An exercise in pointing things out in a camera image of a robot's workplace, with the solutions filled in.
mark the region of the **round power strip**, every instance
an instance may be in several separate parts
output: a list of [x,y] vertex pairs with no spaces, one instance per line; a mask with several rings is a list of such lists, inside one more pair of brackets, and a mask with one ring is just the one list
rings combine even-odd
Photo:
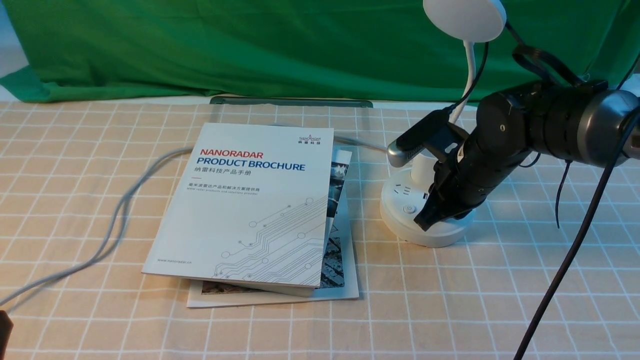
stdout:
[[435,159],[418,154],[413,161],[413,168],[402,169],[385,182],[380,198],[382,221],[404,241],[431,248],[449,246],[464,237],[476,211],[422,230],[413,219],[424,206],[431,183],[420,180],[433,179]]

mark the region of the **green backdrop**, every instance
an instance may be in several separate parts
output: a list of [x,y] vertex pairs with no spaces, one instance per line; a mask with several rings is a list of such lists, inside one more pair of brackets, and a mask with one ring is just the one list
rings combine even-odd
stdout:
[[[30,66],[0,79],[22,101],[231,93],[453,101],[459,40],[421,0],[3,0]],[[578,74],[622,80],[640,49],[638,0],[503,0],[524,40]],[[534,79],[504,32],[472,100]],[[476,45],[477,61],[482,45]]]

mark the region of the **black object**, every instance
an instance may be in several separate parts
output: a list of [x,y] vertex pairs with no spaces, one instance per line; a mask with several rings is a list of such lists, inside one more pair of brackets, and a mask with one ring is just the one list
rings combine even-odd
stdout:
[[13,323],[9,319],[9,315],[6,314],[6,311],[0,310],[0,360],[4,359],[12,329]]
[[[415,222],[426,231],[439,221],[463,218],[532,151],[605,167],[622,125],[638,106],[634,94],[608,90],[605,81],[577,87],[538,81],[482,99],[477,126],[468,136],[435,111],[420,133],[403,134],[412,141],[421,138],[423,148],[439,162],[431,192]],[[625,146],[628,151],[620,154],[616,166],[640,158],[640,148],[632,141],[637,136],[630,138]],[[453,144],[454,150],[445,152]]]

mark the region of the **black cable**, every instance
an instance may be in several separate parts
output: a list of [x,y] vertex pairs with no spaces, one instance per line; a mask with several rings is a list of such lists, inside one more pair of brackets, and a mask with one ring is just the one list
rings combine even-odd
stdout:
[[569,174],[569,167],[571,166],[571,160],[565,160],[566,166],[564,168],[564,174],[562,174],[562,180],[560,180],[560,185],[558,185],[558,193],[556,194],[556,226],[560,229],[560,218],[558,216],[558,207],[560,206],[560,194],[562,194],[562,187],[564,185],[564,181],[566,180],[566,175]]
[[607,163],[607,166],[604,168],[604,171],[602,172],[602,176],[600,177],[598,186],[596,187],[593,197],[591,198],[591,204],[589,204],[587,213],[584,215],[584,219],[582,220],[582,225],[580,226],[580,230],[578,230],[578,233],[575,236],[573,245],[571,245],[571,248],[567,252],[566,257],[562,262],[562,265],[560,265],[560,268],[556,273],[556,276],[551,281],[551,285],[549,286],[549,289],[547,290],[545,296],[542,298],[542,301],[540,302],[540,305],[538,306],[536,313],[533,315],[533,319],[531,319],[531,323],[529,324],[529,327],[527,328],[527,331],[525,332],[524,337],[522,338],[522,342],[518,347],[515,357],[513,358],[514,360],[522,360],[522,357],[527,351],[527,347],[529,346],[531,339],[533,339],[533,334],[536,332],[536,329],[538,328],[538,324],[540,324],[540,320],[542,320],[542,316],[544,315],[545,311],[547,310],[547,307],[551,303],[551,300],[553,299],[553,296],[556,293],[556,290],[560,286],[560,282],[562,281],[564,275],[566,275],[567,271],[569,271],[569,266],[571,266],[573,259],[578,254],[578,249],[580,248],[580,245],[582,245],[582,242],[584,241],[584,238],[587,235],[587,231],[591,226],[591,221],[593,221],[593,217],[595,216],[596,210],[598,209],[600,199],[604,194],[604,189],[607,186],[607,182],[609,181],[611,173],[613,172],[613,169],[616,166],[618,157],[622,153],[622,150],[625,146],[625,142],[627,142],[627,139],[631,135],[631,132],[633,132],[635,126],[638,124],[638,120],[640,120],[640,108],[636,108],[634,111],[632,111],[629,115],[627,115],[627,118],[628,118],[628,121],[626,122],[626,124],[624,124],[622,137],[616,144],[616,148],[612,154],[612,158],[609,160],[609,162]]
[[538,160],[540,160],[540,155],[541,155],[541,154],[540,154],[540,153],[538,153],[538,155],[536,156],[536,158],[535,158],[535,159],[533,159],[533,161],[532,161],[530,164],[528,164],[528,165],[519,165],[519,167],[532,167],[533,165],[535,165],[535,164],[538,162]]
[[469,97],[469,95],[471,95],[471,93],[474,91],[474,88],[478,84],[478,81],[480,80],[480,76],[482,75],[482,72],[484,70],[484,65],[486,64],[486,59],[487,59],[488,55],[489,55],[489,43],[485,42],[484,43],[484,54],[482,55],[482,62],[480,63],[480,67],[478,68],[478,71],[476,72],[476,75],[474,76],[473,82],[471,82],[471,86],[469,87],[469,90],[455,104],[450,105],[450,106],[446,107],[445,109],[449,109],[449,111],[453,111],[453,109],[455,109],[458,105],[462,104],[462,102],[464,100],[467,100],[467,97]]
[[[524,40],[522,40],[522,37],[520,37],[520,35],[516,31],[516,29],[513,28],[513,26],[511,25],[511,23],[508,20],[505,23],[504,27],[511,33],[511,36],[516,40],[518,45],[526,46],[526,43],[524,42]],[[545,67],[538,61],[538,59],[533,58],[533,59],[531,59],[531,61],[533,62],[533,64],[530,63],[529,65],[535,67],[536,69],[528,69],[528,65],[527,64],[523,65],[522,63],[520,63],[520,62],[518,62],[516,60],[518,65],[523,67],[525,70],[529,70],[529,71],[535,73],[536,75],[540,76],[543,80],[549,81],[549,82],[551,82],[553,84],[556,84],[556,85],[560,84],[560,82],[556,78],[554,78],[553,75],[550,74],[545,69]]]
[[634,61],[633,65],[631,65],[631,69],[629,69],[629,71],[627,71],[627,74],[625,74],[625,77],[622,78],[622,81],[620,81],[620,84],[618,84],[618,87],[616,87],[616,90],[620,90],[622,85],[625,84],[627,79],[631,76],[631,73],[633,73],[639,61],[640,61],[640,53],[638,53],[638,56],[636,56],[636,60]]

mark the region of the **grid pattern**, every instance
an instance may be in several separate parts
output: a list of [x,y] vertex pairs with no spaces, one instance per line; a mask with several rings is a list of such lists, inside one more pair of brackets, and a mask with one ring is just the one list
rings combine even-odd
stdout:
[[[332,126],[386,144],[425,114],[353,108],[0,103],[0,297],[97,249],[121,194],[151,162],[192,144],[208,121]],[[466,111],[461,123],[473,126]],[[105,262],[5,309],[8,358],[511,359],[573,241],[600,169],[518,168],[478,208],[468,236],[426,249],[380,219],[381,152],[353,151],[348,201],[359,300],[187,309],[188,282],[140,273],[186,158],[145,184],[126,238]],[[575,264],[527,359],[640,357],[640,167],[614,171]]]

